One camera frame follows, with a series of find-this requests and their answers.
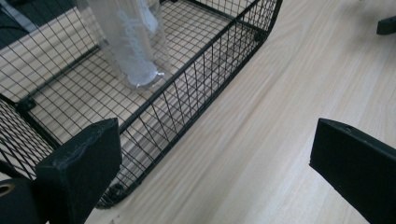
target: water bottle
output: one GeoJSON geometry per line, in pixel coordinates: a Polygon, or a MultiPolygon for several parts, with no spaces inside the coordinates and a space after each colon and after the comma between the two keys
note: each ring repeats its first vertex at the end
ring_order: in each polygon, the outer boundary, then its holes
{"type": "Polygon", "coordinates": [[[123,83],[145,89],[169,74],[159,0],[77,0],[107,60],[123,83]]]}

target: wood grain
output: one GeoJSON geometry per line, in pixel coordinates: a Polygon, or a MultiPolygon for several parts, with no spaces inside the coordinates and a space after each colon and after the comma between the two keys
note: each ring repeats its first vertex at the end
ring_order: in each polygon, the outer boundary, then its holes
{"type": "Polygon", "coordinates": [[[285,1],[267,42],[130,197],[88,223],[365,223],[309,168],[318,118],[396,147],[396,13],[285,1]]]}

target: wire mesh basket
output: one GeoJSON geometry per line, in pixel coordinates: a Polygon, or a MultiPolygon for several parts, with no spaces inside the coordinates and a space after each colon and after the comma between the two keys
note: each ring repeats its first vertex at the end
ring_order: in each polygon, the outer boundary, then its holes
{"type": "Polygon", "coordinates": [[[172,76],[145,92],[118,82],[71,0],[13,6],[28,19],[34,15],[29,34],[3,6],[14,27],[0,20],[2,160],[34,179],[34,166],[52,150],[93,122],[118,118],[122,165],[98,207],[118,203],[264,43],[280,5],[281,0],[162,1],[172,76]]]}

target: wire grid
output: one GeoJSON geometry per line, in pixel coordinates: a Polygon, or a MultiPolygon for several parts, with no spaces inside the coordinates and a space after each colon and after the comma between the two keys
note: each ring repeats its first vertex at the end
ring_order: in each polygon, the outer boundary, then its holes
{"type": "Polygon", "coordinates": [[[122,167],[100,207],[114,205],[142,182],[263,43],[280,5],[196,3],[162,4],[176,75],[161,91],[136,93],[120,84],[74,8],[1,54],[0,91],[14,100],[32,98],[37,106],[30,115],[61,143],[92,122],[119,118],[122,167]]]}
{"type": "Polygon", "coordinates": [[[0,154],[17,171],[33,179],[35,165],[52,151],[47,142],[15,111],[0,99],[0,154]]]}

